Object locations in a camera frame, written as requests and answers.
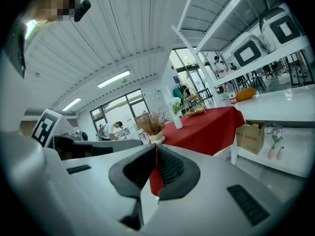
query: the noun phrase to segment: ceiling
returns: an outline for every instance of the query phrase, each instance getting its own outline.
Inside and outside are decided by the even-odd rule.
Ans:
[[[186,0],[90,0],[78,23],[54,22],[35,28],[26,40],[26,83],[32,110],[71,111],[163,73]],[[125,71],[130,75],[97,85]]]
[[[191,0],[181,32],[197,47],[232,0]],[[241,33],[257,24],[259,17],[280,0],[241,0],[232,13],[220,24],[200,51],[224,51]],[[180,38],[174,48],[184,48]]]

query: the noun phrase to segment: person in white shirt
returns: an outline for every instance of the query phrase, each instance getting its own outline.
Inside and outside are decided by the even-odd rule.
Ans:
[[[123,129],[123,123],[121,121],[118,121],[114,124],[105,125],[105,127],[103,127],[103,131],[101,131],[101,137],[103,141],[118,140],[118,138],[113,135],[114,127]]]
[[[215,63],[213,65],[213,70],[216,76],[220,79],[226,75],[226,67],[223,63],[219,62],[219,57],[215,56]]]

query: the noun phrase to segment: table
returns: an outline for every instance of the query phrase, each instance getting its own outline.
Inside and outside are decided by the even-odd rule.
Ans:
[[[241,112],[235,107],[206,109],[206,113],[182,116],[181,121],[181,129],[176,129],[174,122],[163,128],[163,144],[211,156],[235,143],[235,130],[245,123]],[[163,188],[158,167],[150,176],[150,187],[152,194],[156,196]]]

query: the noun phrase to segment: floor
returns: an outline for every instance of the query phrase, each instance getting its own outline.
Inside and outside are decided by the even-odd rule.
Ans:
[[[228,149],[220,154],[220,158],[227,160]],[[282,203],[296,196],[306,181],[306,178],[297,177],[267,166],[252,162],[238,156],[237,166],[266,185]],[[148,223],[158,208],[158,197],[151,193],[149,181],[141,191],[141,205],[144,224]]]

